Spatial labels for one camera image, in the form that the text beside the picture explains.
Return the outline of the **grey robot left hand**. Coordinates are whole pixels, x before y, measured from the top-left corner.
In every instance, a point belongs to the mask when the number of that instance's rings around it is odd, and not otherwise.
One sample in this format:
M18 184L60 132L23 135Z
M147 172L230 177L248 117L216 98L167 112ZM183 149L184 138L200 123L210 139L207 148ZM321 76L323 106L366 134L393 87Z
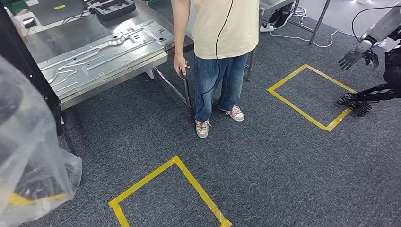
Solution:
M19 109L23 92L18 85L3 81L0 83L0 124L5 123Z

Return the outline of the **idle humanoid robot grey hand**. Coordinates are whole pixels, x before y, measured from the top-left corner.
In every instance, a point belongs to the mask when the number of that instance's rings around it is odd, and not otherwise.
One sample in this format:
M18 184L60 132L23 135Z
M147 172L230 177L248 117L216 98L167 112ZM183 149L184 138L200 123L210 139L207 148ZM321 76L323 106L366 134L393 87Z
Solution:
M362 58L362 53L358 52L355 48L350 50L339 60L338 64L342 70L350 69L355 63Z

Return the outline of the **person's right hand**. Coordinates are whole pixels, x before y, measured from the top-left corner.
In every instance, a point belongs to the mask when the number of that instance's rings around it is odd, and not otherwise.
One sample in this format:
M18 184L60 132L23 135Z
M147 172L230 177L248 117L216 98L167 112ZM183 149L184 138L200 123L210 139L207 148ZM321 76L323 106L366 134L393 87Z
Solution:
M176 52L174 54L174 69L178 76L186 76L187 60L182 53Z

